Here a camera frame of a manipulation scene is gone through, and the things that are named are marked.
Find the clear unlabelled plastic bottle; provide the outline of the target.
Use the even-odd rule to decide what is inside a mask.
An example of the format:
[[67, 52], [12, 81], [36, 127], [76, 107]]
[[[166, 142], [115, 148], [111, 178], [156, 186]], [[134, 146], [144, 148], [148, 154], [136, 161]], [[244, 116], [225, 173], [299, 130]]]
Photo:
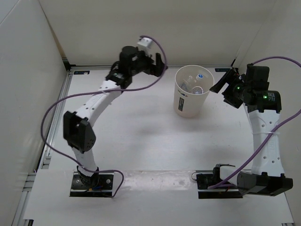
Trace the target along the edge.
[[195, 81], [202, 81], [204, 78], [204, 76], [202, 74], [198, 74], [196, 77], [195, 77]]

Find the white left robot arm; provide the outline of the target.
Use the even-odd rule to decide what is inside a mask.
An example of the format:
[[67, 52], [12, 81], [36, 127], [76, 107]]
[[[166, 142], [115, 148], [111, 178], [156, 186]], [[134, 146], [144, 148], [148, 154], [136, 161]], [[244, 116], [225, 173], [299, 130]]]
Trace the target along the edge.
[[160, 77], [164, 67], [159, 53], [156, 53], [153, 59], [144, 50], [125, 46], [119, 54], [119, 60], [111, 66], [109, 74], [102, 82], [99, 93], [93, 94], [78, 110], [65, 112], [63, 137], [78, 161], [80, 180], [88, 188], [94, 188], [99, 183], [99, 168], [95, 164], [92, 152], [96, 142], [94, 123], [106, 107], [132, 83], [133, 76], [146, 73]]

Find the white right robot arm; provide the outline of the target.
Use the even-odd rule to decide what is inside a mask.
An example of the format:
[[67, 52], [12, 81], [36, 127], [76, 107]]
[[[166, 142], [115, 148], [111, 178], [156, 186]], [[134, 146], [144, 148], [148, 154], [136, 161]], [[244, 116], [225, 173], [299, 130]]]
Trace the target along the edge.
[[281, 95], [269, 90], [269, 68], [249, 66], [245, 74], [235, 69], [227, 71], [210, 88], [218, 93], [223, 91], [224, 102], [239, 108], [244, 106], [251, 124], [253, 135], [252, 156], [240, 167], [220, 164], [219, 172], [211, 176], [213, 185], [209, 189], [234, 184], [242, 195], [255, 194], [277, 196], [293, 187], [293, 180], [285, 176], [281, 163], [277, 129], [282, 110]]

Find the green white label water bottle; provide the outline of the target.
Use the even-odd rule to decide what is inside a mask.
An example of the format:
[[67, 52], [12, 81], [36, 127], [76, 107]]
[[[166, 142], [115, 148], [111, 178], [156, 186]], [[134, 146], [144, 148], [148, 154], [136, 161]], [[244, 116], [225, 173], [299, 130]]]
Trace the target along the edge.
[[180, 87], [182, 90], [184, 90], [184, 91], [190, 93], [190, 92], [192, 91], [193, 84], [194, 84], [194, 78], [190, 75], [190, 76], [188, 76], [188, 77], [186, 77], [186, 78], [184, 78], [184, 79], [182, 80], [182, 82], [181, 82], [181, 84], [179, 85], [179, 87]]

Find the blue label clear water bottle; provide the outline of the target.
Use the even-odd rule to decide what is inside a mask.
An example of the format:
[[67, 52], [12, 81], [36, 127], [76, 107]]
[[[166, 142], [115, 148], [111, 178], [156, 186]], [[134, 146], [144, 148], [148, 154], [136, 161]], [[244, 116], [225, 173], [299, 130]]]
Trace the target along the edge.
[[195, 86], [195, 87], [192, 88], [191, 93], [195, 94], [195, 95], [201, 95], [201, 94], [204, 93], [204, 90], [200, 86]]

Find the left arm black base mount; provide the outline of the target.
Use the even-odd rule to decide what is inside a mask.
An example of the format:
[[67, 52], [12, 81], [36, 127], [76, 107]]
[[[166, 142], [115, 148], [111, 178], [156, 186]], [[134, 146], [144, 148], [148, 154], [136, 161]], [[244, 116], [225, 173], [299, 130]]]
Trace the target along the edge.
[[114, 173], [99, 174], [91, 182], [82, 183], [78, 172], [73, 173], [70, 197], [109, 198], [113, 191]]

